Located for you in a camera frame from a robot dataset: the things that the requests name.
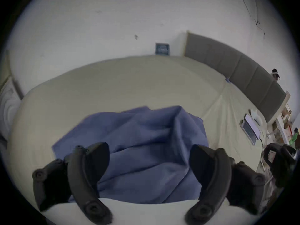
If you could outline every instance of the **beige bedspread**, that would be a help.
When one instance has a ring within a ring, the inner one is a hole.
[[[32,172],[55,159],[51,146],[57,140],[89,114],[144,105],[181,105],[204,120],[211,148],[223,147],[237,162],[257,169],[262,144],[258,140],[253,146],[239,126],[256,107],[238,88],[190,58],[143,56],[87,65],[32,89],[16,114],[8,145],[13,182],[36,207]]]

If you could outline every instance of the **blue blanket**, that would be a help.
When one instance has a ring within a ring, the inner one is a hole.
[[[189,167],[193,144],[208,146],[203,120],[174,106],[100,112],[85,118],[53,145],[63,159],[77,145],[107,142],[109,166],[100,197],[130,203],[198,199],[201,185]]]

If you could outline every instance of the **upholstered headboard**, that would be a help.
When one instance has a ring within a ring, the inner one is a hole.
[[[205,63],[236,85],[261,111],[268,123],[286,93],[273,77],[245,54],[211,38],[188,33],[185,56]]]

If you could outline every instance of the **phone screen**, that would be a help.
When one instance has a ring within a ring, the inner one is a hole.
[[[256,143],[255,133],[253,132],[252,128],[250,127],[250,125],[246,121],[244,121],[244,123],[243,123],[243,129],[248,134],[248,136],[252,140],[253,144],[255,144]]]

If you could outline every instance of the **electrical wire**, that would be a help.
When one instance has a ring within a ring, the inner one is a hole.
[[[264,30],[263,30],[262,28],[260,28],[260,27],[257,25],[257,24],[259,23],[258,20],[255,20],[255,19],[251,16],[251,14],[250,14],[250,12],[249,12],[249,9],[248,9],[248,7],[247,7],[247,5],[246,5],[246,3],[245,3],[244,0],[243,0],[243,2],[244,2],[244,4],[245,4],[245,7],[246,7],[246,9],[247,9],[247,11],[248,11],[250,17],[254,20],[256,26],[257,26],[260,30],[263,31],[263,38],[265,39],[265,32],[264,32]]]

